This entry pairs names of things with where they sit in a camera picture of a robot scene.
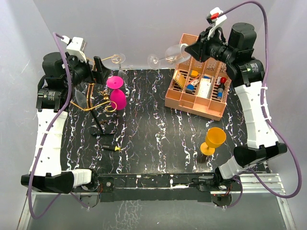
table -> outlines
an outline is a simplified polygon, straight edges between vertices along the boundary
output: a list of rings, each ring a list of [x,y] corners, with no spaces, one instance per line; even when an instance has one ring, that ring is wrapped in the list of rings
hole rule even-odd
[[[213,121],[164,106],[173,73],[173,69],[127,71],[127,106],[118,112],[114,135],[92,137],[89,130],[95,125],[94,119],[89,112],[71,105],[62,138],[62,170],[93,168],[98,174],[213,172],[231,158],[234,147],[247,141],[234,89],[228,93],[222,119]],[[95,92],[93,97],[95,105],[102,96]],[[103,108],[96,113],[98,118],[102,116]],[[222,128],[227,138],[213,156],[206,157],[200,145],[211,127]],[[102,149],[102,144],[118,145],[121,151]],[[269,169],[261,165],[255,170]]]

